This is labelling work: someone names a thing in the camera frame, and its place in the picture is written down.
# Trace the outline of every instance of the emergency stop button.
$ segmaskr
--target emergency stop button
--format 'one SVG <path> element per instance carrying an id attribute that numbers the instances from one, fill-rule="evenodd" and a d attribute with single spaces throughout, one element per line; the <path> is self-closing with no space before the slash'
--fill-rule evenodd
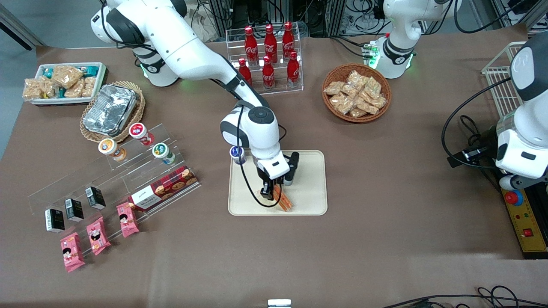
<path id="1" fill-rule="evenodd" d="M 517 190 L 512 190 L 504 194 L 504 200 L 517 207 L 523 204 L 523 195 Z"/>

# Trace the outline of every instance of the pink snack package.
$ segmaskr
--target pink snack package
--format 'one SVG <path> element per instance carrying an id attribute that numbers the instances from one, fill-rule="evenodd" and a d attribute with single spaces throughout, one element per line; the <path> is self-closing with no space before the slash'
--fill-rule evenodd
<path id="1" fill-rule="evenodd" d="M 78 233 L 73 233 L 61 240 L 61 249 L 63 250 L 63 261 L 67 272 L 84 265 L 84 256 L 80 250 L 80 237 Z"/>
<path id="2" fill-rule="evenodd" d="M 95 255 L 98 255 L 103 249 L 110 246 L 102 217 L 87 226 L 86 229 L 88 230 L 89 242 L 92 244 L 92 251 Z"/>
<path id="3" fill-rule="evenodd" d="M 118 209 L 118 217 L 120 218 L 120 227 L 122 228 L 122 235 L 128 237 L 133 233 L 139 232 L 137 229 L 137 219 L 133 214 L 133 209 L 128 202 L 120 204 L 116 207 Z"/>

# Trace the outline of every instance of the woven basket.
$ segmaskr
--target woven basket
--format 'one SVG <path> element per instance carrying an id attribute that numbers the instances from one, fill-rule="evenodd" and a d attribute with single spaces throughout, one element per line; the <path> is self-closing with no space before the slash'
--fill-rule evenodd
<path id="1" fill-rule="evenodd" d="M 95 103 L 95 99 L 97 98 L 97 96 L 93 97 L 92 101 L 85 108 L 84 113 L 82 114 L 82 117 L 80 118 L 80 132 L 82 132 L 82 135 L 84 135 L 84 137 L 90 141 L 99 143 L 101 142 L 101 140 L 105 138 L 112 138 L 116 142 L 122 142 L 125 138 L 129 136 L 129 130 L 127 130 L 127 127 L 129 127 L 133 123 L 137 123 L 141 121 L 142 114 L 145 111 L 145 98 L 142 95 L 141 89 L 135 83 L 128 82 L 128 81 L 116 81 L 116 82 L 113 82 L 112 84 L 135 91 L 139 95 L 139 100 L 135 104 L 132 114 L 130 115 L 129 120 L 125 123 L 124 129 L 122 130 L 120 135 L 111 137 L 111 136 L 107 136 L 99 133 L 90 132 L 84 127 L 84 122 L 83 122 L 84 116 L 91 109 L 91 107 Z"/>
<path id="2" fill-rule="evenodd" d="M 384 105 L 384 107 L 381 108 L 379 110 L 379 113 L 377 113 L 376 115 L 367 114 L 359 118 L 353 118 L 350 116 L 343 115 L 342 113 L 338 112 L 333 107 L 333 105 L 331 105 L 331 102 L 329 101 L 329 95 L 327 95 L 323 91 L 325 88 L 327 88 L 327 86 L 329 86 L 330 83 L 334 81 L 346 82 L 346 79 L 348 78 L 352 70 L 356 70 L 362 76 L 375 78 L 382 86 L 381 93 L 386 98 L 386 105 Z M 327 74 L 326 79 L 323 81 L 323 85 L 322 85 L 322 97 L 323 97 L 323 102 L 326 104 L 326 107 L 329 110 L 331 110 L 331 112 L 334 115 L 338 116 L 341 119 L 347 120 L 349 122 L 365 123 L 365 122 L 373 121 L 379 118 L 386 112 L 386 110 L 388 110 L 388 107 L 390 106 L 390 102 L 392 101 L 392 91 L 390 91 L 390 85 L 388 84 L 388 81 L 386 80 L 386 78 L 384 78 L 384 76 L 381 75 L 381 73 L 379 73 L 378 71 L 364 64 L 348 63 L 348 64 L 343 64 L 341 66 L 337 66 L 336 68 L 334 68 Z"/>

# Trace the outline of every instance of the black box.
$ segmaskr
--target black box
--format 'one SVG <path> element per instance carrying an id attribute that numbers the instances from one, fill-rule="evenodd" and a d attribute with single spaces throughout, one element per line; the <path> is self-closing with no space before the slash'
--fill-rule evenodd
<path id="1" fill-rule="evenodd" d="M 98 190 L 95 187 L 88 187 L 85 190 L 85 195 L 88 197 L 89 206 L 96 209 L 104 209 L 105 199 L 102 196 L 102 193 L 100 190 Z"/>
<path id="2" fill-rule="evenodd" d="M 65 200 L 65 210 L 67 212 L 67 219 L 72 221 L 81 221 L 84 219 L 84 211 L 82 210 L 82 202 L 67 199 Z"/>
<path id="3" fill-rule="evenodd" d="M 65 230 L 63 212 L 56 209 L 45 210 L 45 230 L 56 233 L 63 232 Z"/>

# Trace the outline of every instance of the yellow control panel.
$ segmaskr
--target yellow control panel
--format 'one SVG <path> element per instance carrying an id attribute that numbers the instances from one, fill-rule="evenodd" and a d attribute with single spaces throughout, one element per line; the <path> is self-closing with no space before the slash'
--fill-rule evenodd
<path id="1" fill-rule="evenodd" d="M 546 252 L 547 247 L 527 195 L 523 190 L 501 189 L 514 230 L 523 252 Z"/>

